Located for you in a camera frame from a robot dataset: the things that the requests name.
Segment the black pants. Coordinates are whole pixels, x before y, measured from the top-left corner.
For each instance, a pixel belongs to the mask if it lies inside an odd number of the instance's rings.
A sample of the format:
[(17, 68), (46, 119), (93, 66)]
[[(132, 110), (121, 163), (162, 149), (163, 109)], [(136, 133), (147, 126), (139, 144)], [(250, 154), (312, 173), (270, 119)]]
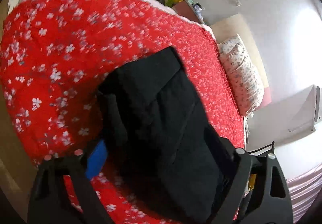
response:
[(209, 221), (234, 175), (234, 147), (209, 123), (176, 50), (117, 68), (97, 99), (107, 152), (133, 193), (162, 216)]

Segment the red floral bedspread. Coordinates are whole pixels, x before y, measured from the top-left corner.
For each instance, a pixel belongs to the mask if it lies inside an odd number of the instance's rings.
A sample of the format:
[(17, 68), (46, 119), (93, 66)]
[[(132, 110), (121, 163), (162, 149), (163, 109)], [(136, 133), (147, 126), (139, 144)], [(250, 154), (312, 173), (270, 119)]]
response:
[(217, 134), (243, 145), (244, 121), (204, 27), (143, 0), (26, 0), (8, 15), (3, 94), (38, 166), (29, 223), (185, 223), (138, 198), (108, 152), (99, 175), (85, 176), (87, 157), (104, 141), (98, 86), (117, 68), (167, 47), (179, 55)]

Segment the black wooden chair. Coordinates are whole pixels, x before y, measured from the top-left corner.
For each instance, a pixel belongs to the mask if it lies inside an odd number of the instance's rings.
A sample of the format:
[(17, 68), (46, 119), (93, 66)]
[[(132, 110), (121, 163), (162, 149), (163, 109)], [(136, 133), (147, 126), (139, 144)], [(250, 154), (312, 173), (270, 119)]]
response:
[(267, 155), (267, 154), (269, 154), (269, 153), (274, 154), (274, 153), (275, 153), (275, 142), (274, 142), (274, 141), (272, 141), (269, 145), (265, 145), (265, 146), (263, 146), (263, 147), (261, 147), (261, 148), (258, 148), (258, 149), (256, 149), (256, 150), (248, 151), (248, 153), (249, 153), (249, 154), (254, 154), (254, 153), (261, 152), (261, 151), (263, 151), (263, 150), (265, 150), (265, 149), (266, 149), (266, 151), (265, 151), (265, 152), (260, 153), (259, 155), (261, 155), (261, 156), (266, 156), (266, 155)]

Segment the white floral pillow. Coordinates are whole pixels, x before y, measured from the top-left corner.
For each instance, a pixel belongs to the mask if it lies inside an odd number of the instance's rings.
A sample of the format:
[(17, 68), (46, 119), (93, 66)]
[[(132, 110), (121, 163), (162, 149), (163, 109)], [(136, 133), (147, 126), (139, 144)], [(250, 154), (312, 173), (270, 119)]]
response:
[(232, 88), (232, 93), (241, 116), (256, 110), (264, 98), (264, 84), (257, 67), (239, 34), (218, 45), (219, 59)]

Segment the bedside table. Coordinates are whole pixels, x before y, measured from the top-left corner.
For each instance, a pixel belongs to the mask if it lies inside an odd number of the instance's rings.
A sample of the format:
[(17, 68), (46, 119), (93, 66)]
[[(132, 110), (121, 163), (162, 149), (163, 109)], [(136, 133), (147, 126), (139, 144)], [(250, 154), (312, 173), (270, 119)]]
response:
[(172, 9), (179, 15), (187, 18), (190, 21), (194, 21), (199, 24), (204, 24), (203, 17), (200, 10), (196, 10), (188, 1), (181, 1), (174, 5)]

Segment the pink pillow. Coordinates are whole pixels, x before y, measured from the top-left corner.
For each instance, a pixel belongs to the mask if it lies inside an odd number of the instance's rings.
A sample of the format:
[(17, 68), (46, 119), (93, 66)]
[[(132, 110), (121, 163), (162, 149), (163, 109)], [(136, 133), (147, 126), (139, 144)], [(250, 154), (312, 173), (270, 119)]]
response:
[(272, 97), (271, 97), (270, 87), (266, 87), (266, 88), (264, 88), (264, 96), (263, 96), (262, 102), (261, 102), (260, 106), (258, 107), (258, 109), (266, 107), (271, 102), (272, 102)]

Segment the beige headboard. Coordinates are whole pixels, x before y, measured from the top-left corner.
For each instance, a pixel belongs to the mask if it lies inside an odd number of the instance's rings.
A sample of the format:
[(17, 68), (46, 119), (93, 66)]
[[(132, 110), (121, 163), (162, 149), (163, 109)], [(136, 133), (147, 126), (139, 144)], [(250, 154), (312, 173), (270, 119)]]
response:
[(264, 87), (268, 88), (269, 83), (260, 52), (253, 38), (253, 34), (249, 28), (249, 25), (247, 24), (243, 15), (232, 15), (228, 18), (217, 21), (210, 27), (213, 31), (213, 34), (215, 35), (215, 39), (218, 44), (237, 34), (241, 37), (252, 62), (259, 71)]

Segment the white air conditioner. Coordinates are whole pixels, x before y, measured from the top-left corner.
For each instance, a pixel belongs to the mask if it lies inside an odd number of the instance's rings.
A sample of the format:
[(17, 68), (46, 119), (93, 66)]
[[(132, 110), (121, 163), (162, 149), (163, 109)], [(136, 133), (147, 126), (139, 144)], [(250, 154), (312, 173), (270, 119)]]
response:
[(321, 87), (311, 85), (277, 104), (279, 137), (288, 139), (297, 134), (315, 132), (321, 122)]

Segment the pink striped curtain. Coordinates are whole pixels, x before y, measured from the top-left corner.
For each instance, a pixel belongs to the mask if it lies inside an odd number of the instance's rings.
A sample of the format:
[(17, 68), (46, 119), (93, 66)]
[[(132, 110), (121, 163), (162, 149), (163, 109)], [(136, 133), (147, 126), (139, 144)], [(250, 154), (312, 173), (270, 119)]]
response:
[(309, 210), (321, 191), (321, 163), (309, 171), (287, 181), (293, 223), (297, 223)]

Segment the white wall switch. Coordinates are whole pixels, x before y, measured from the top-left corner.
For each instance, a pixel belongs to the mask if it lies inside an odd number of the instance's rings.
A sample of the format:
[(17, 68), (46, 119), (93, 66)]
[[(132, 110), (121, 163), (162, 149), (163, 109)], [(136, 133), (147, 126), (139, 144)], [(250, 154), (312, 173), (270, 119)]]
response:
[(240, 7), (241, 6), (240, 0), (229, 0), (229, 2), (235, 7)]

